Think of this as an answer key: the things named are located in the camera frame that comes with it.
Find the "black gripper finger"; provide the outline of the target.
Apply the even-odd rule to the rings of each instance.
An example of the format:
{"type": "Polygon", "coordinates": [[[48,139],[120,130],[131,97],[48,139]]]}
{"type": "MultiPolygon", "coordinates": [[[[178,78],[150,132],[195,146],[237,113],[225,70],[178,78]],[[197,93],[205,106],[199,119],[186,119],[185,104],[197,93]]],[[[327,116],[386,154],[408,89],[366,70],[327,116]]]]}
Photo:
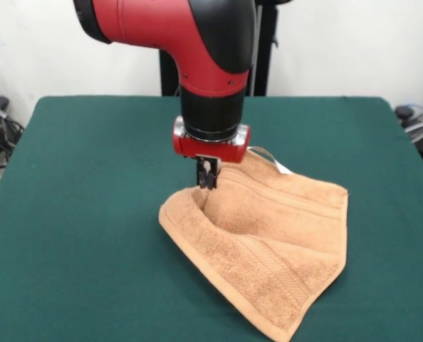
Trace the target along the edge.
{"type": "Polygon", "coordinates": [[[208,188],[209,163],[204,157],[197,157],[197,186],[208,188]]]}
{"type": "Polygon", "coordinates": [[[209,171],[207,175],[207,187],[210,190],[217,188],[217,177],[220,172],[221,160],[216,158],[209,158],[209,171]]]}

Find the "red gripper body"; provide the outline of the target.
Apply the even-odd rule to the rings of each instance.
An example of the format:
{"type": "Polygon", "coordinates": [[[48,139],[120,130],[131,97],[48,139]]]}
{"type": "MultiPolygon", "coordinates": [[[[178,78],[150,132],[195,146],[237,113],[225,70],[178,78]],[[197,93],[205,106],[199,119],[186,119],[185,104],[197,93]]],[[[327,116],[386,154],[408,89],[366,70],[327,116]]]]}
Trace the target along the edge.
{"type": "Polygon", "coordinates": [[[178,155],[184,157],[210,157],[223,162],[240,163],[249,146],[251,128],[240,124],[236,134],[229,140],[221,142],[202,141],[187,134],[181,115],[177,116],[173,125],[173,147],[178,155]]]}

